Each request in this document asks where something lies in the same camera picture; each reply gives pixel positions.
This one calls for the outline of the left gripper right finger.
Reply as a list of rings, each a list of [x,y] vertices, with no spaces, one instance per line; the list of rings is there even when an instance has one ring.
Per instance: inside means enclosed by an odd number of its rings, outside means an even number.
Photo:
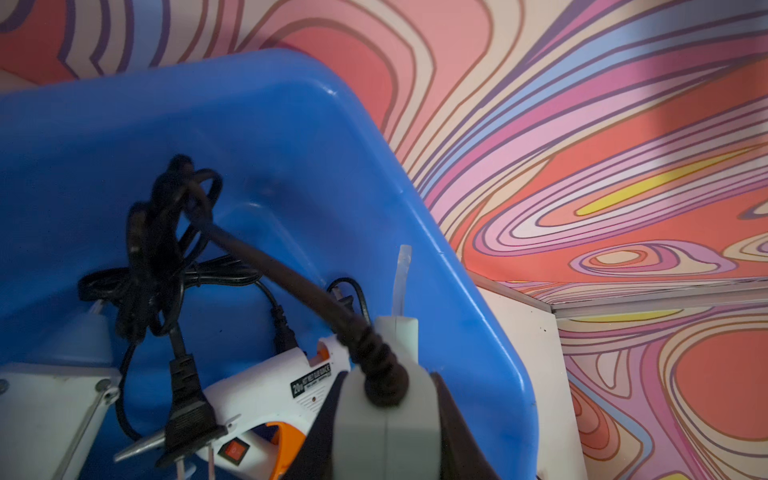
[[[441,454],[441,480],[498,480],[483,452],[477,445],[445,381],[436,372],[430,373],[438,400]]]

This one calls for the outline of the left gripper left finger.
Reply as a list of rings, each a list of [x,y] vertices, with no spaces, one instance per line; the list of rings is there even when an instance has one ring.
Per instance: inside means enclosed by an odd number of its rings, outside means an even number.
[[[341,372],[318,412],[299,452],[282,480],[328,480],[333,478],[333,438],[336,411],[348,372]]]

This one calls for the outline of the mint green glue gun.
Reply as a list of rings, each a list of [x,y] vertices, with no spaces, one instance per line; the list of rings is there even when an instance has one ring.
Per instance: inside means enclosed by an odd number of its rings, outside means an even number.
[[[185,271],[187,288],[204,285],[245,287],[255,285],[271,305],[270,314],[275,329],[274,345],[277,353],[298,347],[295,332],[288,325],[283,307],[261,281],[262,274],[252,267],[223,255],[202,263],[195,262]],[[129,287],[127,267],[100,270],[85,275],[78,281],[78,296],[83,301],[105,301],[120,307]]]
[[[126,225],[129,287],[118,307],[118,334],[131,344],[147,334],[169,339],[172,404],[157,466],[181,466],[226,433],[204,395],[179,326],[185,271],[209,244],[287,291],[323,319],[347,348],[353,368],[343,383],[332,450],[334,479],[436,479],[441,431],[437,392],[418,363],[418,323],[404,313],[412,261],[402,246],[392,312],[375,321],[265,252],[215,224],[221,175],[175,156],[155,180],[150,198],[134,204]]]

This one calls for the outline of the white glue gun blue trigger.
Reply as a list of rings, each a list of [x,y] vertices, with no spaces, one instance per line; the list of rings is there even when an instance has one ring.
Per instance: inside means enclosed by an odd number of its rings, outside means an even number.
[[[100,300],[21,363],[1,367],[1,477],[77,479],[120,397],[109,320]]]

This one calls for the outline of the white glue gun orange trigger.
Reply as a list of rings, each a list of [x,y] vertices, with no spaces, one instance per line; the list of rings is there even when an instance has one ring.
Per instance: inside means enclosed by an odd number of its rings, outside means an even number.
[[[296,458],[337,376],[350,370],[347,348],[321,338],[317,355],[280,353],[204,389],[223,437],[197,451],[209,473],[280,479]]]

